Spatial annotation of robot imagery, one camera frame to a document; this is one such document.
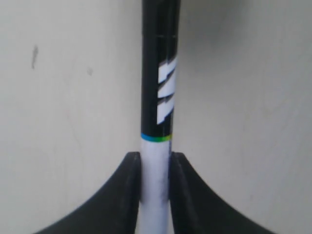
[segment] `printed logo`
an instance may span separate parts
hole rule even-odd
[[[161,124],[174,108],[176,62],[175,57],[169,63],[161,64],[158,70],[157,124]]]

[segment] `black curved edge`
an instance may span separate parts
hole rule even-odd
[[[38,234],[134,234],[141,160],[128,153],[111,178],[77,210]]]
[[[184,154],[172,153],[169,180],[175,234],[272,234],[214,193]]]

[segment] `white background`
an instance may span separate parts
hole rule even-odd
[[[173,148],[283,234],[312,233],[311,10],[182,0]],[[140,74],[140,0],[0,0],[0,233],[58,220],[139,150]]]

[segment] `colored band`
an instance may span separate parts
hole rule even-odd
[[[144,140],[151,141],[151,142],[164,142],[164,141],[171,140],[172,135],[169,135],[169,136],[161,136],[161,137],[153,137],[153,136],[147,136],[147,135],[141,133],[141,137],[142,137]]]

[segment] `rainbow stripe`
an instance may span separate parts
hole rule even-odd
[[[172,135],[168,136],[160,136],[160,137],[153,137],[153,136],[147,136],[143,133],[141,133],[141,137],[144,140],[151,141],[151,142],[164,142],[172,139]]]

